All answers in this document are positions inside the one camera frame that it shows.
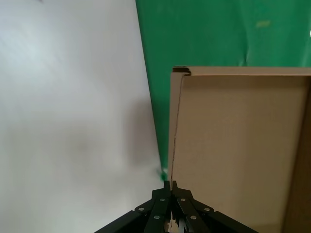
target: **brown cardboard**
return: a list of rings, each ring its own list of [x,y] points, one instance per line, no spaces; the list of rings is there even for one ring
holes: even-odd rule
[[[258,232],[311,232],[310,76],[311,68],[174,68],[171,180]]]

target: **green cloth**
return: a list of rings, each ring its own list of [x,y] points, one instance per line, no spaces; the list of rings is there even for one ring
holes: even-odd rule
[[[310,0],[136,0],[136,4],[164,170],[173,66],[311,65]]]

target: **white wall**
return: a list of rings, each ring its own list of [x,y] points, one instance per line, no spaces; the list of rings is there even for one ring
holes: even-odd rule
[[[160,188],[134,0],[0,0],[0,232],[94,232]]]

